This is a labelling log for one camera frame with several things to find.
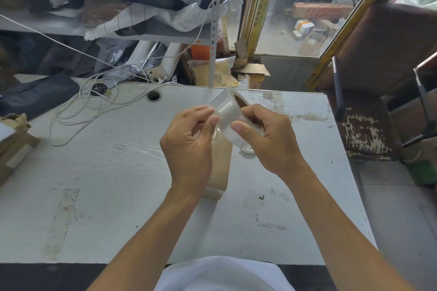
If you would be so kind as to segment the person's right hand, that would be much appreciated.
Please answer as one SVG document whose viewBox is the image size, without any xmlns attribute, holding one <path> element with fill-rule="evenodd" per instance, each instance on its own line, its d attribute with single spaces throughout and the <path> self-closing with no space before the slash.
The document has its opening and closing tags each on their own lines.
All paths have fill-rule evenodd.
<svg viewBox="0 0 437 291">
<path fill-rule="evenodd" d="M 242 109 L 243 114 L 264 129 L 260 140 L 246 140 L 261 164 L 284 182 L 298 180 L 309 165 L 298 147 L 290 119 L 259 104 Z"/>
</svg>

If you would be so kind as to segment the person's left hand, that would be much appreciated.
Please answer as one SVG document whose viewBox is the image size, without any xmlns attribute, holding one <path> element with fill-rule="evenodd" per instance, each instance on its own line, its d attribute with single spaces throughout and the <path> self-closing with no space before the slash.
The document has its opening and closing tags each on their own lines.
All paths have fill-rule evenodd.
<svg viewBox="0 0 437 291">
<path fill-rule="evenodd" d="M 212 172 L 212 139 L 204 139 L 206 120 L 214 108 L 194 106 L 178 112 L 160 140 L 172 183 L 171 190 L 198 201 Z"/>
</svg>

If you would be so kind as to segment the clear packing tape roll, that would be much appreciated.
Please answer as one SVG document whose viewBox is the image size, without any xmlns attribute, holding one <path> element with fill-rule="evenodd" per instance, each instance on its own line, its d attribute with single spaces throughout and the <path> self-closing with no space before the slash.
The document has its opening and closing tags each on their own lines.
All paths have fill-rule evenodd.
<svg viewBox="0 0 437 291">
<path fill-rule="evenodd" d="M 241 121 L 248 124 L 259 135 L 264 134 L 264 129 L 252 122 L 251 119 L 245 116 L 242 108 L 248 106 L 249 103 L 242 95 L 234 88 L 227 87 L 210 103 L 210 106 L 215 109 L 214 115 L 220 117 L 217 124 L 217 129 L 223 136 L 241 150 L 249 150 L 251 146 L 238 133 L 231 128 L 234 121 Z"/>
</svg>

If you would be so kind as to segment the person's left forearm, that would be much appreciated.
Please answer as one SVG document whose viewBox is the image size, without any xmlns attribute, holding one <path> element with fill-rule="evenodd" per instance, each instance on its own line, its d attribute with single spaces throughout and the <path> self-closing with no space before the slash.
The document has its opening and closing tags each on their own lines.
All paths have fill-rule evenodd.
<svg viewBox="0 0 437 291">
<path fill-rule="evenodd" d="M 202 191 L 172 187 L 87 291 L 153 291 Z"/>
</svg>

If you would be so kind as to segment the person's right forearm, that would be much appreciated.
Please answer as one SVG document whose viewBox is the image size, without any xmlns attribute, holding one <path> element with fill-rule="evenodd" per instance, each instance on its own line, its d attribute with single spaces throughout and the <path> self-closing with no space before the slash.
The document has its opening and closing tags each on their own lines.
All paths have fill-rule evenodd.
<svg viewBox="0 0 437 291">
<path fill-rule="evenodd" d="M 416 291 L 347 217 L 308 163 L 279 169 L 338 291 Z"/>
</svg>

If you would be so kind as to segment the open cardboard box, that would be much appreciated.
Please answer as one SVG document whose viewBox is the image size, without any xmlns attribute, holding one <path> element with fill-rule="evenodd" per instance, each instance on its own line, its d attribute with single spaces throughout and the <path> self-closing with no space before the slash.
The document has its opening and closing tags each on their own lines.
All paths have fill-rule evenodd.
<svg viewBox="0 0 437 291">
<path fill-rule="evenodd" d="M 271 77 L 270 72 L 262 63 L 248 63 L 241 68 L 232 68 L 232 73 L 238 79 L 246 79 L 248 89 L 261 90 L 265 78 Z"/>
</svg>

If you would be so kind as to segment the orange box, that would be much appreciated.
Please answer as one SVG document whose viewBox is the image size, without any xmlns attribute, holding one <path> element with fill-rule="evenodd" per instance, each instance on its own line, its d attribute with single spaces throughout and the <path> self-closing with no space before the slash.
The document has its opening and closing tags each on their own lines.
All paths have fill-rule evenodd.
<svg viewBox="0 0 437 291">
<path fill-rule="evenodd" d="M 196 61 L 209 61 L 211 55 L 216 56 L 216 50 L 211 54 L 210 46 L 192 45 L 190 47 L 191 59 Z"/>
</svg>

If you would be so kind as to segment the white paper roll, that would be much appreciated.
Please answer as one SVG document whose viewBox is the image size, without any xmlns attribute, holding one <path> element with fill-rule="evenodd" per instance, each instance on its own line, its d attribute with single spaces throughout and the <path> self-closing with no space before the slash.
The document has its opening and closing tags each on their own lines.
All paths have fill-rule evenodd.
<svg viewBox="0 0 437 291">
<path fill-rule="evenodd" d="M 150 81 L 163 83 L 172 80 L 184 48 L 185 45 L 180 43 L 160 43 L 146 62 Z"/>
</svg>

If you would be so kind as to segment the brown worn chair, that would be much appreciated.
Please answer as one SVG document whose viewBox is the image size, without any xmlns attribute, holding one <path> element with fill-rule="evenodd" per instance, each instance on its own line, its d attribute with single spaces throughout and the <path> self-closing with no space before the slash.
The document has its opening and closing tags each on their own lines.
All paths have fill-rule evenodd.
<svg viewBox="0 0 437 291">
<path fill-rule="evenodd" d="M 401 140 L 381 97 L 412 77 L 437 41 L 437 11 L 398 3 L 374 3 L 336 53 L 317 86 L 328 97 L 350 158 L 394 161 Z"/>
</svg>

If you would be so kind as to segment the grey metal shelf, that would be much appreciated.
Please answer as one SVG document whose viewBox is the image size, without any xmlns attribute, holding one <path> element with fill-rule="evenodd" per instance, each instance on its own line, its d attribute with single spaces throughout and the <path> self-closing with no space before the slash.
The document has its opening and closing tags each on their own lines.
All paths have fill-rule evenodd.
<svg viewBox="0 0 437 291">
<path fill-rule="evenodd" d="M 26 12 L 0 11 L 0 30 L 22 31 L 51 35 L 75 35 L 85 40 L 97 38 L 113 38 L 126 40 L 160 41 L 164 43 L 210 45 L 211 26 L 205 25 L 202 30 L 195 29 L 186 33 L 179 32 L 154 19 L 146 22 L 144 34 L 120 36 L 112 29 L 103 25 L 96 29 L 85 29 L 73 18 L 63 18 L 55 15 L 32 16 Z"/>
</svg>

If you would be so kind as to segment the person's white shirt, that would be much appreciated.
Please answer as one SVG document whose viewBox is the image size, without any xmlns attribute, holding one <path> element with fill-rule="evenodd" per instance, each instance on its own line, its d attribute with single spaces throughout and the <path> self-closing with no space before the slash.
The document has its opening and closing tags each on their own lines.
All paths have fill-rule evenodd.
<svg viewBox="0 0 437 291">
<path fill-rule="evenodd" d="M 172 264 L 154 291 L 295 291 L 273 263 L 208 256 Z"/>
</svg>

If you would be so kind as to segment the black fabric bag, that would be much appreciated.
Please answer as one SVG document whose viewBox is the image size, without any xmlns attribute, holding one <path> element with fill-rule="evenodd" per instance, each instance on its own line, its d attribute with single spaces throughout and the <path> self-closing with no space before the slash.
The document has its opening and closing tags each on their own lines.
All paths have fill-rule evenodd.
<svg viewBox="0 0 437 291">
<path fill-rule="evenodd" d="M 0 117 L 25 113 L 28 120 L 69 101 L 80 86 L 70 76 L 58 73 L 22 83 L 0 94 Z"/>
</svg>

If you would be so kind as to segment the brown cardboard box with paper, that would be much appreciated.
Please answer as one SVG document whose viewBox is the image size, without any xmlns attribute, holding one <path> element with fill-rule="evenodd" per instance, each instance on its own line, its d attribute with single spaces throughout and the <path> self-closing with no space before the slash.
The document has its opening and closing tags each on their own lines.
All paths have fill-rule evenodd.
<svg viewBox="0 0 437 291">
<path fill-rule="evenodd" d="M 30 128 L 25 113 L 0 117 L 0 187 L 41 142 Z"/>
</svg>

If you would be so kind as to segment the perforated metal shelf post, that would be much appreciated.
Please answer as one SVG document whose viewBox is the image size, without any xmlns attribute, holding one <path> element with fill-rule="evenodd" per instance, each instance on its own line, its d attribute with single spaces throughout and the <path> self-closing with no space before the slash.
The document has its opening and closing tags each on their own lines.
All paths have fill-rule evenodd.
<svg viewBox="0 0 437 291">
<path fill-rule="evenodd" d="M 220 0 L 211 0 L 210 49 L 211 54 L 217 50 L 218 24 L 220 18 Z M 216 56 L 211 55 L 208 68 L 208 87 L 214 87 Z"/>
</svg>

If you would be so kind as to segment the yellow window frame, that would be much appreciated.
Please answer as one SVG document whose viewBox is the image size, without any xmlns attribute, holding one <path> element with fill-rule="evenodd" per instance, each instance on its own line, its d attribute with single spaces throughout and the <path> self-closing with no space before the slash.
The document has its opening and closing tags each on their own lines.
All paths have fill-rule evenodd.
<svg viewBox="0 0 437 291">
<path fill-rule="evenodd" d="M 247 0 L 241 34 L 248 59 L 268 72 L 256 88 L 305 90 L 373 1 Z"/>
</svg>

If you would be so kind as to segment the black metal chair frame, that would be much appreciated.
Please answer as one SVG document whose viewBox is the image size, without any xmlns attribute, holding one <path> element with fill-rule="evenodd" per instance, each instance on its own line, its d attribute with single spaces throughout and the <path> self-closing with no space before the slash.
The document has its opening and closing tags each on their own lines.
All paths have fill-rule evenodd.
<svg viewBox="0 0 437 291">
<path fill-rule="evenodd" d="M 417 88 L 419 91 L 419 99 L 420 99 L 420 103 L 422 105 L 425 120 L 426 120 L 426 126 L 420 135 L 413 137 L 413 138 L 407 140 L 405 143 L 403 143 L 402 144 L 403 148 L 407 148 L 409 146 L 417 144 L 424 139 L 429 139 L 429 138 L 433 138 L 433 137 L 437 136 L 437 130 L 436 130 L 437 119 L 435 117 L 433 117 L 433 115 L 431 113 L 430 102 L 429 102 L 429 99 L 427 96 L 428 92 L 426 91 L 426 89 L 425 89 L 424 85 L 422 84 L 422 82 L 419 78 L 419 75 L 418 75 L 418 71 L 420 69 L 424 68 L 429 63 L 432 63 L 435 60 L 437 60 L 437 51 L 435 51 L 432 55 L 427 57 L 419 65 L 415 66 L 412 70 L 414 75 L 415 75 L 415 80 L 416 80 Z"/>
</svg>

